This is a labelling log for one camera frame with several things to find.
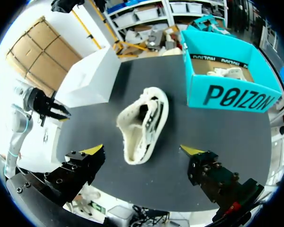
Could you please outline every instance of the sneaker upper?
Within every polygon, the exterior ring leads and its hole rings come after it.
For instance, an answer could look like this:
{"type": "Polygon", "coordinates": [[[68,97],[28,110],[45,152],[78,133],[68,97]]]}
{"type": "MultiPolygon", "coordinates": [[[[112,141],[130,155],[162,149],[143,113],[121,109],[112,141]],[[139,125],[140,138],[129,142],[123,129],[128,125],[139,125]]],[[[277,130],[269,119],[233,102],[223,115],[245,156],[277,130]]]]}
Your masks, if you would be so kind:
{"type": "Polygon", "coordinates": [[[158,99],[144,92],[119,114],[117,127],[123,134],[124,158],[128,163],[139,162],[145,156],[154,139],[160,110],[158,99]]]}

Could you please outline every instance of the white box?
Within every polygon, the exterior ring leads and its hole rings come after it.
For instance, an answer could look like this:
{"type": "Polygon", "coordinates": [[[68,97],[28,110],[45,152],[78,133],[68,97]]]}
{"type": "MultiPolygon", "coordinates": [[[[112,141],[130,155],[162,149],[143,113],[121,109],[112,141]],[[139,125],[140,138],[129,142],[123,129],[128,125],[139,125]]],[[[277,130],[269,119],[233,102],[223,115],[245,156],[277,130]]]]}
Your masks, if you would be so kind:
{"type": "Polygon", "coordinates": [[[115,206],[107,212],[107,217],[116,226],[128,227],[129,222],[133,217],[133,210],[122,206],[115,206]]]}
{"type": "Polygon", "coordinates": [[[134,15],[134,12],[129,12],[117,17],[114,19],[114,22],[118,27],[124,27],[136,23],[137,19],[134,15]]]}
{"type": "Polygon", "coordinates": [[[152,20],[152,19],[156,19],[159,17],[157,7],[153,9],[143,10],[143,11],[135,10],[135,14],[137,15],[138,19],[141,21],[152,20]]]}
{"type": "Polygon", "coordinates": [[[111,47],[105,47],[74,64],[55,99],[72,108],[107,103],[121,65],[111,47]]]}
{"type": "Polygon", "coordinates": [[[187,13],[186,2],[171,2],[170,6],[174,13],[187,13]]]}
{"type": "Polygon", "coordinates": [[[152,29],[138,32],[138,34],[141,36],[142,40],[147,40],[149,36],[151,35],[152,29]]]}
{"type": "Polygon", "coordinates": [[[200,3],[194,3],[194,2],[188,2],[188,11],[190,13],[200,13],[202,14],[202,4],[200,3]]]}

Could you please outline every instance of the white shelving unit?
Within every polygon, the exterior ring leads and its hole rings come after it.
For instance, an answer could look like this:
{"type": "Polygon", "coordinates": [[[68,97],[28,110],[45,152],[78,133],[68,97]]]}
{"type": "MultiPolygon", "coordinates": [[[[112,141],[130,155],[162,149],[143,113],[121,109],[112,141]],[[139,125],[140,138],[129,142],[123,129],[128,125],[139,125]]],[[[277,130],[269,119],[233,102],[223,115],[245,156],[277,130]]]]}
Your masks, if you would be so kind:
{"type": "Polygon", "coordinates": [[[152,20],[143,20],[143,21],[138,20],[136,23],[134,23],[132,25],[119,27],[119,28],[117,28],[117,30],[119,31],[119,30],[122,30],[122,29],[125,29],[125,28],[128,28],[128,27],[132,27],[132,26],[136,26],[136,25],[140,25],[140,24],[144,24],[144,23],[148,23],[148,22],[152,22],[152,21],[157,21],[157,20],[167,20],[167,16],[158,17],[158,18],[152,19],[152,20]]]}
{"type": "Polygon", "coordinates": [[[136,8],[138,6],[142,6],[142,5],[146,5],[146,4],[150,4],[150,3],[155,3],[155,2],[160,2],[161,0],[148,0],[148,1],[142,1],[142,2],[139,2],[138,4],[135,4],[135,5],[132,5],[132,6],[126,6],[122,9],[118,9],[117,11],[115,12],[112,12],[110,14],[108,14],[109,16],[112,16],[112,15],[115,15],[117,13],[121,13],[125,10],[128,10],[128,9],[131,9],[131,8],[136,8]]]}
{"type": "MultiPolygon", "coordinates": [[[[124,41],[122,36],[120,35],[120,32],[122,32],[122,31],[125,32],[125,29],[132,27],[132,26],[135,26],[135,25],[140,25],[140,24],[149,23],[149,22],[153,22],[153,21],[167,20],[168,26],[173,26],[175,24],[174,17],[176,17],[176,16],[202,17],[202,16],[206,15],[206,14],[197,14],[197,13],[190,13],[190,12],[173,13],[172,10],[171,10],[171,7],[170,7],[170,3],[169,3],[170,1],[173,2],[173,1],[176,1],[176,0],[147,0],[147,1],[139,2],[138,4],[135,4],[135,5],[132,5],[132,6],[124,7],[122,9],[119,9],[119,10],[112,12],[112,13],[109,13],[109,14],[105,11],[104,16],[106,17],[109,25],[112,27],[112,29],[115,32],[118,39],[121,40],[121,41],[124,41]],[[112,16],[118,17],[119,13],[124,12],[128,9],[133,9],[133,8],[136,8],[136,7],[139,7],[139,6],[143,6],[143,5],[151,4],[151,3],[157,3],[157,2],[162,2],[163,10],[164,10],[164,13],[165,13],[165,15],[161,15],[158,18],[151,19],[151,20],[145,20],[145,21],[139,21],[138,20],[136,23],[134,23],[132,25],[124,26],[124,27],[117,27],[115,25],[115,23],[113,22],[113,20],[111,19],[112,16]]],[[[228,14],[227,14],[228,8],[227,8],[227,2],[226,2],[227,0],[223,0],[223,3],[216,2],[216,1],[213,1],[213,0],[193,0],[193,1],[194,2],[211,3],[212,5],[218,5],[218,6],[224,7],[224,17],[216,17],[216,16],[215,17],[219,18],[219,19],[224,19],[225,25],[227,27],[227,20],[228,20],[228,14]]]]}
{"type": "Polygon", "coordinates": [[[172,13],[173,16],[189,16],[189,17],[203,17],[206,16],[206,14],[202,14],[202,13],[172,13]]]}

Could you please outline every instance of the black table surface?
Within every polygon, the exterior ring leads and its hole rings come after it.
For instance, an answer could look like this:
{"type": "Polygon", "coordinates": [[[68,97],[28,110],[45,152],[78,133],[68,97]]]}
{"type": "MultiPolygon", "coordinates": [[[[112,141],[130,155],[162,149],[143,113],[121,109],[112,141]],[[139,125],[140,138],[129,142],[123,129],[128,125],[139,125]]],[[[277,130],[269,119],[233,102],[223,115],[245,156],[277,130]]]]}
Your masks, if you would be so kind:
{"type": "Polygon", "coordinates": [[[124,201],[179,212],[218,208],[188,180],[189,158],[179,150],[180,144],[213,151],[226,168],[239,172],[240,183],[249,178],[266,183],[271,158],[268,114],[189,108],[181,55],[123,62],[109,103],[70,112],[71,119],[62,126],[58,158],[104,144],[106,161],[92,185],[124,201]],[[169,116],[149,161],[131,166],[124,160],[116,118],[152,86],[167,94],[169,116]]]}

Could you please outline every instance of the yellow pole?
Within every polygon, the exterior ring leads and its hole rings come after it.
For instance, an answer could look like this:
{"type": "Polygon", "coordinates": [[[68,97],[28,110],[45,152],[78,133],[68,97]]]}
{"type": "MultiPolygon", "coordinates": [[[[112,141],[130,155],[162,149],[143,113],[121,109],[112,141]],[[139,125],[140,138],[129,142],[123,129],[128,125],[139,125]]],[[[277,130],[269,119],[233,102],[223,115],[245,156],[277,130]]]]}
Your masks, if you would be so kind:
{"type": "Polygon", "coordinates": [[[146,49],[146,48],[144,48],[144,47],[140,47],[140,46],[135,45],[135,44],[130,44],[130,43],[123,42],[123,41],[121,41],[121,43],[122,43],[122,44],[125,44],[125,45],[128,45],[128,46],[136,47],[136,48],[138,48],[138,49],[140,49],[140,50],[143,50],[143,51],[148,51],[148,49],[146,49]]]}
{"type": "Polygon", "coordinates": [[[84,28],[84,30],[86,31],[86,33],[91,37],[91,40],[95,43],[95,45],[101,49],[101,46],[98,44],[98,42],[96,41],[96,39],[92,36],[92,34],[89,32],[89,30],[87,29],[87,27],[83,24],[83,22],[81,21],[81,19],[78,17],[78,15],[75,13],[74,10],[72,10],[72,13],[75,15],[76,19],[80,22],[80,24],[82,25],[82,27],[84,28]]]}
{"type": "MultiPolygon", "coordinates": [[[[112,31],[112,29],[110,28],[110,26],[107,24],[106,20],[104,19],[104,17],[102,16],[102,14],[99,12],[99,10],[97,9],[97,7],[95,6],[95,4],[93,3],[92,0],[89,0],[89,2],[91,3],[92,7],[94,8],[94,10],[96,11],[96,13],[98,14],[98,16],[100,17],[100,19],[103,21],[103,23],[105,24],[105,26],[107,27],[109,33],[112,35],[112,37],[114,38],[115,41],[118,41],[118,38],[115,36],[114,32],[112,31]]],[[[122,48],[122,45],[120,43],[118,43],[119,49],[122,48]]]]}

